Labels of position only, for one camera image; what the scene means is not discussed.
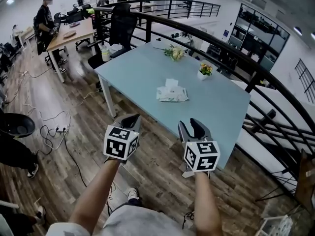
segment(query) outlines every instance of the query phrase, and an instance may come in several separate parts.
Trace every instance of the black metal railing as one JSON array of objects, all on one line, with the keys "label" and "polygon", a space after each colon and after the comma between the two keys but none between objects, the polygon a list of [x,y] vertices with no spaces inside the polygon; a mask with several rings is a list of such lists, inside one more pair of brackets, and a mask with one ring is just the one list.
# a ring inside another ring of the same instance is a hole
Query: black metal railing
[{"label": "black metal railing", "polygon": [[301,80],[301,83],[305,90],[304,93],[306,94],[308,101],[314,103],[315,102],[315,80],[313,76],[311,75],[310,71],[307,69],[307,67],[304,65],[301,59],[297,63],[295,70],[297,74],[299,75],[299,79]]},{"label": "black metal railing", "polygon": [[[111,13],[110,8],[96,8],[95,9],[95,16],[96,16],[96,24],[97,26],[97,39],[99,41],[109,42],[107,38],[108,35],[108,28],[110,28],[109,23],[110,19],[106,18]],[[299,160],[298,157],[292,156],[292,152],[286,148],[279,139],[284,139],[289,142],[289,144],[294,148],[295,151],[298,151],[299,154],[301,153],[301,149],[299,148],[300,144],[305,145],[308,148],[310,154],[314,154],[314,143],[312,143],[312,139],[306,137],[306,133],[301,131],[297,126],[300,123],[295,123],[286,113],[286,110],[281,109],[277,105],[275,101],[273,101],[270,97],[268,97],[257,85],[260,85],[260,81],[267,81],[269,82],[282,96],[291,104],[291,106],[297,111],[305,123],[308,125],[309,132],[311,136],[315,135],[315,123],[309,113],[304,109],[302,104],[294,97],[294,95],[271,73],[266,71],[263,67],[257,64],[248,56],[244,55],[240,51],[236,50],[235,48],[229,46],[228,44],[220,41],[219,39],[201,31],[191,26],[175,22],[170,19],[163,18],[161,16],[155,16],[148,13],[141,13],[141,12],[131,12],[132,15],[137,17],[139,20],[146,20],[146,27],[137,26],[136,28],[139,30],[143,30],[145,34],[145,39],[140,38],[138,36],[133,37],[141,42],[147,43],[150,42],[154,36],[159,38],[165,38],[170,40],[178,45],[183,46],[186,49],[189,49],[190,55],[198,55],[204,59],[207,59],[214,65],[218,66],[219,69],[223,72],[223,74],[230,74],[235,76],[238,80],[246,83],[245,91],[250,93],[252,90],[256,91],[262,98],[265,100],[264,104],[271,105],[275,110],[273,112],[265,113],[261,108],[259,108],[256,104],[252,101],[250,102],[250,106],[257,110],[262,116],[262,120],[258,120],[249,114],[246,115],[246,119],[251,121],[252,126],[255,126],[255,132],[253,128],[249,128],[248,125],[243,125],[243,129],[246,130],[252,137],[254,137],[264,148],[266,148],[284,167],[287,172],[290,172],[294,179],[298,178],[298,171],[299,171]],[[233,67],[229,64],[224,63],[221,61],[220,57],[215,55],[209,54],[207,52],[201,51],[198,48],[195,48],[193,45],[185,44],[176,38],[172,38],[165,34],[159,33],[157,31],[152,30],[152,26],[154,23],[159,23],[165,26],[169,26],[175,30],[182,31],[192,35],[200,40],[203,40],[209,43],[212,47],[215,47],[219,52],[229,53],[231,56],[237,57],[238,60],[241,60],[241,67],[239,69],[246,71],[246,69],[250,68],[254,71],[254,76],[251,79],[245,78],[241,73],[235,71]],[[277,111],[278,115],[281,115],[289,125],[285,128],[282,124],[279,124],[273,120]],[[272,132],[270,128],[266,128],[266,124],[271,124],[274,126],[274,129],[277,130],[277,134]],[[291,129],[292,133],[294,133],[294,137],[286,131],[286,129]],[[274,145],[270,145],[264,142],[256,133],[263,133],[267,135],[276,145],[277,149],[275,149]]]},{"label": "black metal railing", "polygon": [[[130,3],[130,11],[132,12],[139,11],[167,19],[217,17],[221,7],[221,5],[218,4],[194,0],[130,0],[106,4],[102,7],[111,8],[119,3]],[[142,26],[143,24],[145,24],[145,22],[142,21],[142,18],[139,18],[138,25]]]}]

